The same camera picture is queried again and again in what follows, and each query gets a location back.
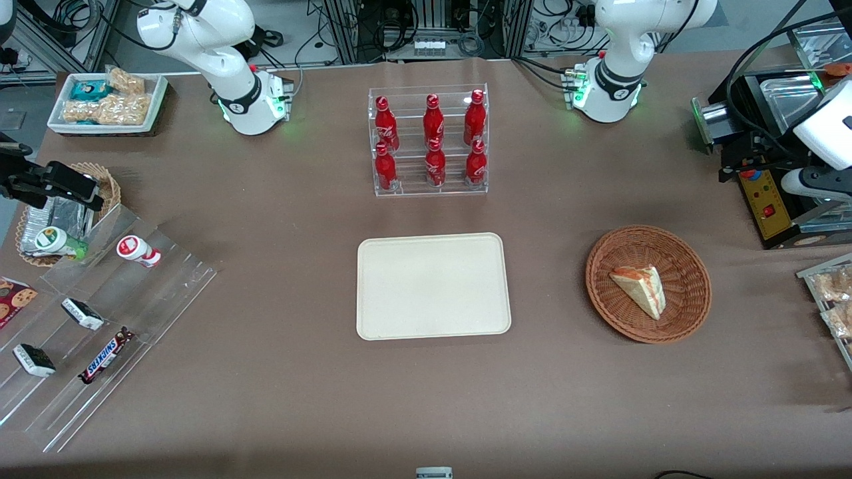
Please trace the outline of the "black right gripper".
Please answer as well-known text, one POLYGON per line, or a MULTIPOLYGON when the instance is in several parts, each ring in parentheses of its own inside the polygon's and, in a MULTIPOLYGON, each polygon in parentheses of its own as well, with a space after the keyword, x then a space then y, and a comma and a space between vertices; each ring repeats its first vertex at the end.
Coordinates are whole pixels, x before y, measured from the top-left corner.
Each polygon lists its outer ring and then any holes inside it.
POLYGON ((4 198, 46 200, 56 197, 72 200, 90 210, 103 209, 104 200, 99 195, 97 180, 61 162, 40 166, 27 159, 32 154, 30 146, 1 134, 1 194, 4 198))

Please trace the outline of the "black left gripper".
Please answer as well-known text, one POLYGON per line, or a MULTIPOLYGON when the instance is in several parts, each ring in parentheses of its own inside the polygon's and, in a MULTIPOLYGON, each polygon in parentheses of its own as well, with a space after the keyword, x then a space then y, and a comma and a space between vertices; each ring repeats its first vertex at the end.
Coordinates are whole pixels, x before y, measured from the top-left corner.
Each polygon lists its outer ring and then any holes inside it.
POLYGON ((739 175, 742 167, 751 166, 759 154, 759 167, 755 169, 755 179, 767 177, 770 170, 791 172, 810 164, 810 152, 805 146, 788 146, 786 153, 777 146, 758 144, 752 148, 724 148, 724 166, 719 169, 719 182, 728 182, 739 175))

